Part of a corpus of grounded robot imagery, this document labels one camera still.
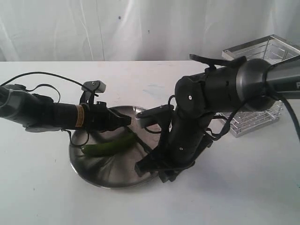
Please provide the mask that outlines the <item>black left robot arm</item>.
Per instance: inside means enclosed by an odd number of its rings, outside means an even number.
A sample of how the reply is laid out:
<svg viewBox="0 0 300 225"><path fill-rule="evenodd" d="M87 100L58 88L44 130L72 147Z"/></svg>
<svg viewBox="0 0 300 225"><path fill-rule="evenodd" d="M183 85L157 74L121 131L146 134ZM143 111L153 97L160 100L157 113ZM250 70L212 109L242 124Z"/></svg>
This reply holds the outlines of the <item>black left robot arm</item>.
<svg viewBox="0 0 300 225"><path fill-rule="evenodd" d="M30 94L23 85L4 85L0 88L0 116L35 133L66 129L105 132L131 124L130 116L108 108L105 102L95 104L94 97L86 100L86 94L74 105Z"/></svg>

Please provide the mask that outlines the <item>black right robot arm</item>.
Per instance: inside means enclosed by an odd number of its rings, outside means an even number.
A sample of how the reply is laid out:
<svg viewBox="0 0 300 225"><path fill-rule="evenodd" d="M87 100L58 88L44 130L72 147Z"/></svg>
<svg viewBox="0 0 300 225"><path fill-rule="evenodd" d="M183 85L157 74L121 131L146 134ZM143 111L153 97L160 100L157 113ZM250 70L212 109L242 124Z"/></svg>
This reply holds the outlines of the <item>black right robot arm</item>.
<svg viewBox="0 0 300 225"><path fill-rule="evenodd" d="M157 146L135 164L139 176L158 173L174 181L199 155L230 130L237 112L260 112L276 101L286 106L296 131L300 124L289 100L300 97L300 59L274 65L262 59L215 60L190 55L206 64L204 72L187 75L175 85L170 103L137 114L144 129L160 126Z"/></svg>

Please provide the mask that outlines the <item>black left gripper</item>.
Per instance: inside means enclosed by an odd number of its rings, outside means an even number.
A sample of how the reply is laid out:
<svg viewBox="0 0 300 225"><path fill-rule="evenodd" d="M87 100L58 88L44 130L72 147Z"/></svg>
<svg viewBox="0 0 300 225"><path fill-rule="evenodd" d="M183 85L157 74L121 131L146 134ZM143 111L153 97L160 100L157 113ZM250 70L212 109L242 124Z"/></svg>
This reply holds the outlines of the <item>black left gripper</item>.
<svg viewBox="0 0 300 225"><path fill-rule="evenodd" d="M84 109L83 127L88 132L114 131L131 125L130 116L109 110L105 102L95 104L94 96L88 91L84 91L81 96L81 106Z"/></svg>

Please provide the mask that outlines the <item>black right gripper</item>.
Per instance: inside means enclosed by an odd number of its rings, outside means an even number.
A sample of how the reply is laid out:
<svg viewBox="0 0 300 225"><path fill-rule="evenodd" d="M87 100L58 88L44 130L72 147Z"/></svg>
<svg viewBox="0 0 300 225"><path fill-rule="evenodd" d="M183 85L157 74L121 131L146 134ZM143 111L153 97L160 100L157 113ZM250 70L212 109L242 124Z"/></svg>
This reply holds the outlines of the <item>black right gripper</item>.
<svg viewBox="0 0 300 225"><path fill-rule="evenodd" d="M213 144L213 141L204 136L200 141L195 153L185 163L173 162L169 156L161 153L157 148L150 151L143 159L136 162L135 172L142 177L145 173L157 173L163 183L173 182L177 176L184 170L194 166L196 159L200 154Z"/></svg>

